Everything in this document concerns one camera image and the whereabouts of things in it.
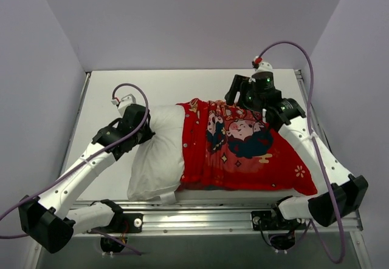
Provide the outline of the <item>red printed pillowcase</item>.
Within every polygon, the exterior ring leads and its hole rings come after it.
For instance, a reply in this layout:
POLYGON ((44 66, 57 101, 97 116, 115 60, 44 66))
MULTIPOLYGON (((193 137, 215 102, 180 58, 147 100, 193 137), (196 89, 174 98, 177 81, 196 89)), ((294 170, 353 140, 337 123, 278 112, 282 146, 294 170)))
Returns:
POLYGON ((259 113, 198 98, 181 107, 185 118, 180 189, 317 193, 303 160, 259 113))

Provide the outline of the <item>white pillow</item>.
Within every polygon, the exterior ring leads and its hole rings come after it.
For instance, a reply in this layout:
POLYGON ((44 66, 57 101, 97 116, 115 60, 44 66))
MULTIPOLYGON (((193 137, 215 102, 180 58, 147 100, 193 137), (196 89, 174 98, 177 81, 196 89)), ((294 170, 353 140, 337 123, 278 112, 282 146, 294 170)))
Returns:
POLYGON ((130 201, 176 202, 184 171, 182 132, 185 111, 180 105, 150 108, 153 137, 138 146, 129 180, 130 201))

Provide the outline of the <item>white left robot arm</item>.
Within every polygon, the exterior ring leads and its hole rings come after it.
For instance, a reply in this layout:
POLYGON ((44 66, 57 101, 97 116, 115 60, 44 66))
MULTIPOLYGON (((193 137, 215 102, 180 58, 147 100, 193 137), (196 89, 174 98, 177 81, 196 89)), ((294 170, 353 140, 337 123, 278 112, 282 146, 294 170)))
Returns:
POLYGON ((25 196, 18 208, 22 230, 50 253, 56 253, 80 233, 122 227, 123 209, 103 199, 72 209, 83 191, 108 167, 154 135, 149 109, 131 103, 121 116, 101 128, 78 160, 45 192, 25 196))

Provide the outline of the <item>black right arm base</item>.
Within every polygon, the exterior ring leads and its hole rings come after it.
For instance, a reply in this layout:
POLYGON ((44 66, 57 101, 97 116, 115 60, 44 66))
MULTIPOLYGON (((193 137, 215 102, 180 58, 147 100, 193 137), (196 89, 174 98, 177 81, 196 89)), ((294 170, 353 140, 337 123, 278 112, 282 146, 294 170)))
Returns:
POLYGON ((273 209, 252 211, 250 215, 255 231, 294 231, 307 227, 306 222, 298 219, 286 220, 273 209))

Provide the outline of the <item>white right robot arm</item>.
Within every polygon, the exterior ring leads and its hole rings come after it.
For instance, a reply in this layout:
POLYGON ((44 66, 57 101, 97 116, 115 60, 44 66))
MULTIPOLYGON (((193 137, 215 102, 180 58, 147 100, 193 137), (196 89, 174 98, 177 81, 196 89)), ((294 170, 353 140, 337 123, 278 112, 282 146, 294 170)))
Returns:
POLYGON ((300 194, 278 201, 269 214, 273 226, 284 228, 292 219, 312 219, 328 227, 359 208, 367 180, 362 175, 354 176, 333 156, 314 133, 310 111, 275 88, 273 72, 260 71, 251 77, 235 75, 225 101, 259 112, 302 159, 317 188, 313 196, 300 194))

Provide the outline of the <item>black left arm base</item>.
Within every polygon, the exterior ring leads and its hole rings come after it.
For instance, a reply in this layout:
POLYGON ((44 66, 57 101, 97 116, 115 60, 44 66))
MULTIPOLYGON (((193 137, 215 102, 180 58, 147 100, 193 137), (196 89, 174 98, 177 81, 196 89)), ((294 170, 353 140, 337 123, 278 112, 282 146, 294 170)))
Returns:
POLYGON ((118 218, 114 232, 120 234, 136 234, 142 232, 142 227, 142 213, 122 213, 118 218))

